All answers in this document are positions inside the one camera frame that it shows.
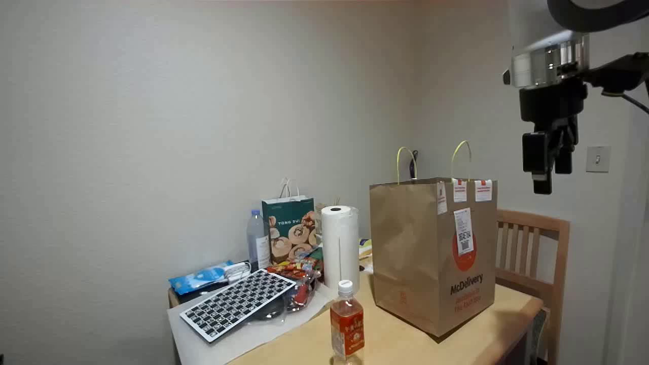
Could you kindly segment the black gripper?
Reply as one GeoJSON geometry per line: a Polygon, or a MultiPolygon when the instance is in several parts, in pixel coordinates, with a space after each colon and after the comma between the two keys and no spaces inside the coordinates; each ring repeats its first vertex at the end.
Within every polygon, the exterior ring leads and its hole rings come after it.
{"type": "Polygon", "coordinates": [[[520,93],[522,120],[533,129],[522,138],[524,170],[531,173],[533,193],[552,193],[552,170],[573,173],[573,152],[578,143],[578,114],[585,109],[588,91],[581,78],[520,93]]]}

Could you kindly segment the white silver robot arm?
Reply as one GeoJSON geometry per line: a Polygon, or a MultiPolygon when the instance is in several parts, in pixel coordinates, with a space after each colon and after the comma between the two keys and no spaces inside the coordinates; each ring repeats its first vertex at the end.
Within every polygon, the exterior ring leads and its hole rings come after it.
{"type": "Polygon", "coordinates": [[[649,0],[613,0],[585,5],[574,0],[509,0],[512,61],[503,83],[517,88],[522,166],[535,195],[552,193],[552,174],[573,173],[578,114],[588,87],[646,109],[630,91],[649,85],[649,53],[638,51],[590,64],[590,34],[649,16],[649,0]]]}

